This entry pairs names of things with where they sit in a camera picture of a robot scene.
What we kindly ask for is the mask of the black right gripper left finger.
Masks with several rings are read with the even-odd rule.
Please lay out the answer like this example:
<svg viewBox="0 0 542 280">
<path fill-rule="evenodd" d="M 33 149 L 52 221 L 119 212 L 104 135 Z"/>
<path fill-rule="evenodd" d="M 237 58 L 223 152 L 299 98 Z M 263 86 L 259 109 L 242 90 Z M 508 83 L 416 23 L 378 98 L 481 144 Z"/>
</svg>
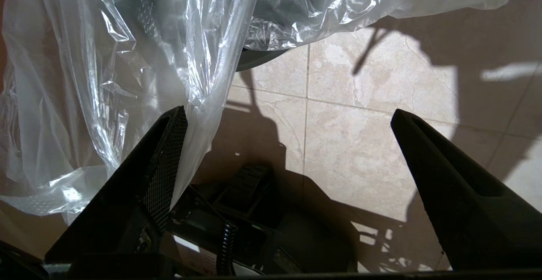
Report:
<svg viewBox="0 0 542 280">
<path fill-rule="evenodd" d="M 184 107 L 162 114 L 46 253 L 70 273 L 165 273 L 159 252 L 170 215 L 188 121 Z"/>
</svg>

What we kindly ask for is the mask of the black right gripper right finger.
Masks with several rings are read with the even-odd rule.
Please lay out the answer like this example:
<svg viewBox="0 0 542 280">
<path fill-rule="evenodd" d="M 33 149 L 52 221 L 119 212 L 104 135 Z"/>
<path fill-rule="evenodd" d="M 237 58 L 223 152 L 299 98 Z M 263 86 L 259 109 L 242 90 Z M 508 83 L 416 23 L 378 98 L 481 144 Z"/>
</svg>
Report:
<svg viewBox="0 0 542 280">
<path fill-rule="evenodd" d="M 538 210 L 422 118 L 397 109 L 391 129 L 453 269 L 541 268 Z"/>
</svg>

